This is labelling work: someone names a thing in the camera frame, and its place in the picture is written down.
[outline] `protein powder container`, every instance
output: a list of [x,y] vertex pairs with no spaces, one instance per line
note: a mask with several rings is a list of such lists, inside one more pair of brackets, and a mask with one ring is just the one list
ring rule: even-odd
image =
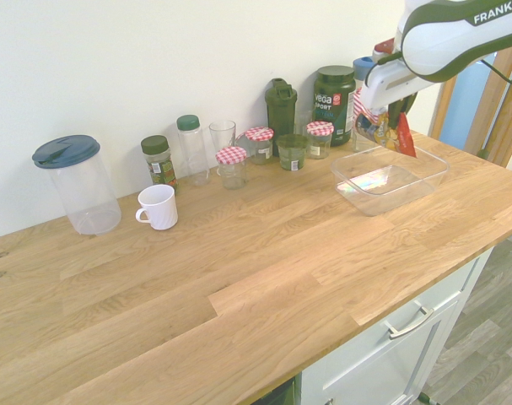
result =
[[355,71],[348,66],[325,66],[314,83],[314,121],[332,122],[331,146],[345,144],[353,128]]

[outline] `checkered jar lid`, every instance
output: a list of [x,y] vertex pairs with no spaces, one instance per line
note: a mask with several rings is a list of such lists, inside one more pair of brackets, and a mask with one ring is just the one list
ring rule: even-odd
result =
[[325,137],[334,132],[334,126],[331,122],[314,121],[306,126],[306,131],[315,137]]
[[239,146],[226,146],[216,154],[216,160],[222,165],[234,165],[246,159],[246,151]]
[[245,135],[251,141],[268,141],[274,135],[274,131],[267,127],[255,127],[246,131]]

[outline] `drawer handle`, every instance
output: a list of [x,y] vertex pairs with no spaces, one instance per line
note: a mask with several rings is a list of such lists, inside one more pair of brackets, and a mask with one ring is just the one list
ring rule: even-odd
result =
[[434,309],[427,310],[426,308],[421,306],[421,312],[424,314],[424,316],[421,319],[419,319],[418,321],[416,321],[409,327],[403,328],[401,331],[397,331],[394,327],[389,327],[389,332],[391,333],[389,335],[389,338],[391,340],[400,338],[404,335],[407,335],[409,332],[414,331],[415,329],[420,327],[422,324],[424,324],[432,316],[432,314],[434,313]]

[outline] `gray floor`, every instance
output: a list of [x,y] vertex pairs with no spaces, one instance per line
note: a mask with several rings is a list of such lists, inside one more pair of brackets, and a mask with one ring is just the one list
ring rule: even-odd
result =
[[512,405],[512,236],[493,250],[424,392],[441,405]]

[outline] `white cabinet drawer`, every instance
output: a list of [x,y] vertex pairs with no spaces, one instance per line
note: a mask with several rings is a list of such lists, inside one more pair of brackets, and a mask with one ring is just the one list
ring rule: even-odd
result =
[[[304,370],[302,372],[301,388],[303,397],[310,396],[310,392],[314,390],[322,395],[325,387],[329,387],[333,382],[342,378],[355,365],[359,365],[375,353],[382,353],[381,350],[393,347],[395,343],[389,339],[390,327],[400,331],[405,327],[419,323],[426,318],[420,311],[421,307],[427,310],[434,310],[432,317],[436,317],[439,313],[453,306],[453,311],[457,312],[452,320],[454,325],[455,318],[460,313],[466,298],[471,293],[473,285],[477,281],[478,275],[482,271],[490,252],[486,251],[478,258],[467,263],[430,289],[427,289],[389,314],[385,319],[377,322]],[[304,399],[301,399],[301,401],[303,405],[312,404],[311,400],[306,402]]]

